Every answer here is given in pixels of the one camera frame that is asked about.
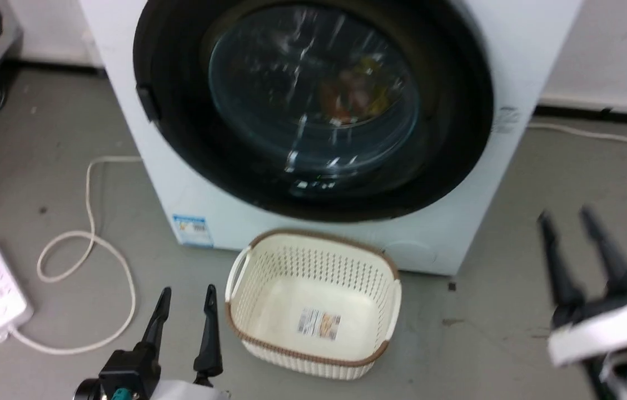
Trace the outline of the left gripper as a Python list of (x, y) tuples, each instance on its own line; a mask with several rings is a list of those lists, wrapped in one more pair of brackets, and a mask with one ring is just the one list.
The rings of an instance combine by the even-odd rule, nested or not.
[(171, 287), (162, 290), (151, 314), (141, 344), (132, 350), (116, 350), (98, 377), (83, 380), (74, 391), (74, 399), (230, 399), (228, 392), (216, 389), (210, 379), (223, 372), (217, 292), (209, 284), (203, 311), (205, 325), (200, 352), (193, 363), (193, 383), (161, 379), (160, 354), (163, 327), (168, 320)]

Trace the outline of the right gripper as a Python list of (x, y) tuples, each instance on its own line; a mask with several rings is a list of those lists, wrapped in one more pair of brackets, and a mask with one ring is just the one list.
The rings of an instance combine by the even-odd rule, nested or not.
[[(593, 208), (583, 205), (580, 218), (587, 236), (600, 254), (606, 276), (606, 294), (617, 297), (603, 299), (588, 311), (583, 309), (579, 321), (552, 331), (548, 337), (548, 354), (555, 367), (627, 350), (627, 257)], [(554, 306), (582, 306), (585, 295), (567, 269), (550, 213), (541, 212), (537, 223)]]

